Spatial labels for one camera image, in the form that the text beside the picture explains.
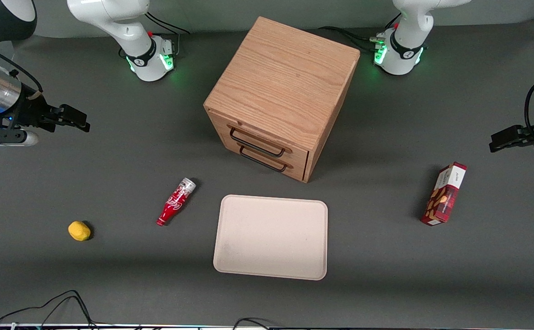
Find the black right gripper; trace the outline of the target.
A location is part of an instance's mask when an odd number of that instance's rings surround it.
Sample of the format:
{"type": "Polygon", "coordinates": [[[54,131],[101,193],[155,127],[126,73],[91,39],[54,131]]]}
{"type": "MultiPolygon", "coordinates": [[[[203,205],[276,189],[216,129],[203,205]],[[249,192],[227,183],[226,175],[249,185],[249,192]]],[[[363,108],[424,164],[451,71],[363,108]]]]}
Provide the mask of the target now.
{"type": "Polygon", "coordinates": [[[82,111],[67,104],[50,108],[44,96],[34,93],[23,94],[12,108],[0,114],[0,129],[29,126],[50,133],[59,126],[72,126],[85,133],[90,130],[87,115],[82,111]]]}

